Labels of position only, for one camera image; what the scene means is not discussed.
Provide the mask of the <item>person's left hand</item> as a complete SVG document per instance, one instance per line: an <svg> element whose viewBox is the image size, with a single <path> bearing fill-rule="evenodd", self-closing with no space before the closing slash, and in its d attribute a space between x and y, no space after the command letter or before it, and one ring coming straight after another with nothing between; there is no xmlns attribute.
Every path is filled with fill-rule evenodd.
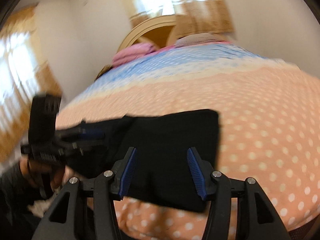
<svg viewBox="0 0 320 240"><path fill-rule="evenodd" d="M22 176L33 187L41 187L44 185L44 175L49 176L50 187L52 188L52 190L55 190L62 185L63 177L65 175L64 166L50 166L47 164L36 162L34 160L29 160L24 156L19 160L19 166Z"/></svg>

